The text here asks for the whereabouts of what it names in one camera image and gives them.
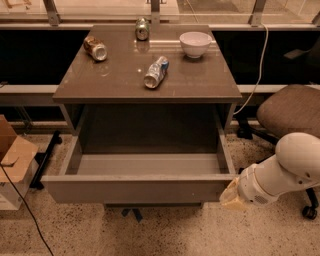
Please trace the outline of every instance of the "black panel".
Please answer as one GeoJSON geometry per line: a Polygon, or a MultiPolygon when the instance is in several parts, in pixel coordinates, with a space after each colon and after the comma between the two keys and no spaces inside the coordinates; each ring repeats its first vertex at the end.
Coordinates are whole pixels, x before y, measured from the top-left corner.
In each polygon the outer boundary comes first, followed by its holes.
{"type": "MultiPolygon", "coordinates": [[[[255,84],[265,40],[263,31],[213,31],[237,84],[255,84]]],[[[309,50],[319,31],[271,31],[260,84],[320,83],[320,70],[305,65],[305,56],[289,60],[284,54],[309,50]]]]}
{"type": "Polygon", "coordinates": [[[59,84],[86,30],[1,30],[0,82],[59,84]]]}

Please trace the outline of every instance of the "chair seat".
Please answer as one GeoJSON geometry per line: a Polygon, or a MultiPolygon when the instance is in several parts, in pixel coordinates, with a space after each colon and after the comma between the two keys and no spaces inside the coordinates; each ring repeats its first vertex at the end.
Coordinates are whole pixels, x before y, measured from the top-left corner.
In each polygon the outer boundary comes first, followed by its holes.
{"type": "Polygon", "coordinates": [[[320,138],[320,90],[288,85],[261,104],[257,119],[279,138],[292,132],[320,138]]]}

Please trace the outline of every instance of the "cardboard box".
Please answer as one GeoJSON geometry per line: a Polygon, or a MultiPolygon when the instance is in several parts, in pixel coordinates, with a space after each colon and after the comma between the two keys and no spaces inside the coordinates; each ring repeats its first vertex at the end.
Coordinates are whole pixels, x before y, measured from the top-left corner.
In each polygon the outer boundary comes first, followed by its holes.
{"type": "MultiPolygon", "coordinates": [[[[34,159],[38,146],[17,136],[3,115],[0,115],[0,159],[6,173],[24,197],[38,164],[34,159]]],[[[22,199],[0,168],[0,210],[19,210],[22,199]]]]}

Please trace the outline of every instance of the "white cable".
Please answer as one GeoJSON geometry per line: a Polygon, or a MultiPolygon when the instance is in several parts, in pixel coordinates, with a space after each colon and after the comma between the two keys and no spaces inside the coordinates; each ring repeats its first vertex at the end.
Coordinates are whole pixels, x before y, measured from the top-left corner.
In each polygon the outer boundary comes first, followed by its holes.
{"type": "Polygon", "coordinates": [[[195,18],[195,20],[197,21],[197,23],[199,23],[199,20],[198,20],[198,18],[197,18],[196,12],[194,11],[191,3],[189,2],[189,0],[186,0],[186,1],[187,1],[188,5],[189,5],[190,8],[191,8],[191,11],[192,11],[192,13],[193,13],[193,17],[195,18]]]}
{"type": "Polygon", "coordinates": [[[269,38],[269,30],[268,28],[263,24],[261,23],[261,25],[265,28],[266,30],[266,38],[264,40],[264,45],[263,45],[263,49],[262,49],[262,53],[261,53],[261,58],[260,58],[260,65],[259,65],[259,78],[258,78],[258,81],[255,85],[255,87],[253,88],[249,98],[246,100],[246,102],[242,105],[242,107],[237,111],[237,112],[234,112],[233,115],[236,115],[238,114],[240,111],[242,111],[242,109],[249,103],[249,101],[251,100],[254,92],[256,91],[259,83],[260,83],[260,80],[261,80],[261,76],[262,76],[262,66],[263,66],[263,60],[264,60],[264,54],[265,54],[265,51],[266,51],[266,48],[267,48],[267,43],[268,43],[268,38],[269,38]]]}

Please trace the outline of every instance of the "soda can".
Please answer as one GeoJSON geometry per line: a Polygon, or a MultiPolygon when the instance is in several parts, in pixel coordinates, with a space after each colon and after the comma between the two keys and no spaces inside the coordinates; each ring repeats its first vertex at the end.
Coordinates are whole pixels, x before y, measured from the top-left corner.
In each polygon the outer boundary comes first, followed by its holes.
{"type": "Polygon", "coordinates": [[[136,21],[136,37],[144,41],[149,38],[149,21],[146,18],[139,18],[136,21]]]}
{"type": "Polygon", "coordinates": [[[107,47],[103,42],[94,36],[87,36],[83,40],[83,48],[89,53],[95,61],[104,61],[107,59],[107,47]]]}

